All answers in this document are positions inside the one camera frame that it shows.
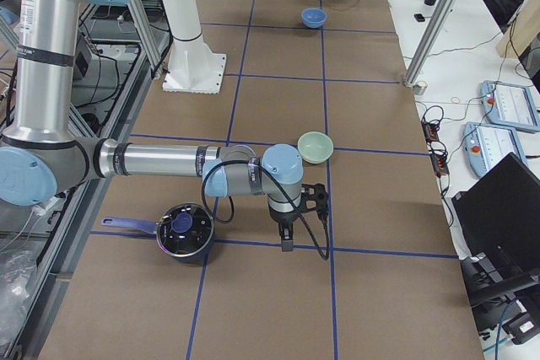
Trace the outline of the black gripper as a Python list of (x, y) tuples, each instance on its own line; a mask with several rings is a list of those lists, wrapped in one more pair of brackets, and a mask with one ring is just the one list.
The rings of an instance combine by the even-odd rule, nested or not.
[(282, 252), (294, 250), (294, 222), (299, 218), (296, 211), (279, 212), (269, 207), (270, 217), (278, 224)]

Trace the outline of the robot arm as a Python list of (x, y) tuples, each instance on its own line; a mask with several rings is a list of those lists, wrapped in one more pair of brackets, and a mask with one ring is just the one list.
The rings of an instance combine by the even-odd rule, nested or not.
[(80, 6), (129, 1), (21, 1), (16, 106), (1, 141), (1, 198), (34, 206), (88, 180), (114, 175), (198, 177), (203, 196), (266, 196), (281, 246), (292, 250), (293, 225), (306, 200), (296, 148), (278, 144), (256, 156), (244, 146), (149, 146), (70, 133)]
[(9, 24), (19, 22), (21, 0), (1, 0), (1, 17)]

